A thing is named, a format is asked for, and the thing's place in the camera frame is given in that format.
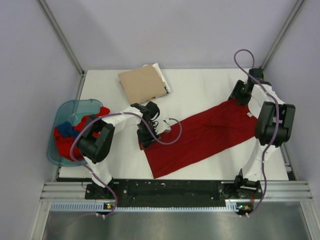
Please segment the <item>dark red t shirt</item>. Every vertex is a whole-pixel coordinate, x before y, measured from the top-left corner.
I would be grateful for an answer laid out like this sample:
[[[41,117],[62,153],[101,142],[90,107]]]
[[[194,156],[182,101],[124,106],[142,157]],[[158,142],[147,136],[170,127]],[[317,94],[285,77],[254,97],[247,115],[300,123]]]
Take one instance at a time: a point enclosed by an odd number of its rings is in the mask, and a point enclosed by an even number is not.
[[[171,126],[160,142],[144,149],[154,178],[195,164],[255,135],[257,118],[248,106],[227,100]]]

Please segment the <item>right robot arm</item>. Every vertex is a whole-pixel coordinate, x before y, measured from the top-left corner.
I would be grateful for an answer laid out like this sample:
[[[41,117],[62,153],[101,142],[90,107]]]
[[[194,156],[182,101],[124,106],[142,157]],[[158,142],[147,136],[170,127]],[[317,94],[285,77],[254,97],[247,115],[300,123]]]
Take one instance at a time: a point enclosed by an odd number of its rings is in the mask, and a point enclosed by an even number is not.
[[[251,68],[248,73],[247,81],[238,80],[229,96],[237,104],[247,106],[257,119],[253,151],[232,186],[232,193],[239,198],[264,193],[260,180],[266,179],[266,163],[272,153],[290,139],[296,112],[294,105],[278,98],[272,85],[264,80],[261,68]]]

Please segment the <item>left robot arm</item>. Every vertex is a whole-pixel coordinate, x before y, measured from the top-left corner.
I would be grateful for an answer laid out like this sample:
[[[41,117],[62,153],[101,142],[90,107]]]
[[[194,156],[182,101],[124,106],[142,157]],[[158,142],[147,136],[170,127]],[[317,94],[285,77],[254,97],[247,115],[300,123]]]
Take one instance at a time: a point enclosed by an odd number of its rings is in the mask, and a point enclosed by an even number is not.
[[[92,181],[97,185],[96,192],[102,198],[109,198],[114,191],[110,183],[113,177],[106,160],[114,135],[131,126],[137,126],[139,145],[148,148],[160,138],[156,122],[159,116],[159,107],[150,101],[145,106],[134,103],[122,112],[112,113],[111,116],[99,118],[92,114],[88,117],[84,125],[85,131],[75,146],[84,156]]]

